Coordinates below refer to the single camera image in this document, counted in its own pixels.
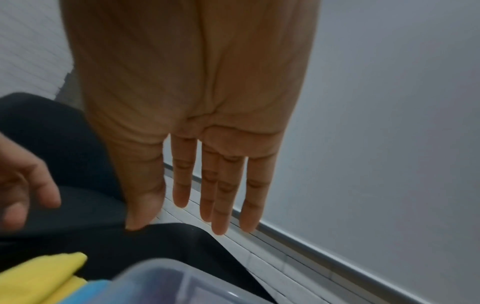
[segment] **blue cloth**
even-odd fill
[[[58,304],[86,304],[110,284],[109,280],[90,281]]]

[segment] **yellow object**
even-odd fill
[[[87,256],[81,252],[44,255],[5,270],[0,273],[0,304],[42,303],[86,260]]]
[[[60,303],[60,301],[71,295],[77,289],[80,289],[80,287],[82,287],[86,283],[86,280],[78,276],[72,276],[68,281],[66,281],[62,286],[60,286],[59,289],[54,291],[47,299],[43,300],[41,304]]]

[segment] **blurred hand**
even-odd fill
[[[0,133],[0,208],[4,229],[21,229],[27,219],[30,193],[47,208],[60,206],[60,192],[45,163]]]
[[[93,128],[127,203],[147,225],[165,196],[171,134],[173,199],[189,201],[202,142],[200,213],[226,232],[244,163],[240,226],[262,216],[277,153],[308,64],[318,1],[64,0],[62,16]]]

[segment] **floor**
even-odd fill
[[[209,224],[200,218],[200,193],[192,189],[190,203],[185,209],[180,209],[172,202],[173,180],[166,176],[165,181],[165,203],[153,224],[182,222],[212,234]],[[212,235],[279,304],[386,303],[264,234],[242,232],[235,219],[232,219],[226,235]]]

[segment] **clear plastic lid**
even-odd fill
[[[171,259],[130,267],[89,304],[271,304],[217,277]]]

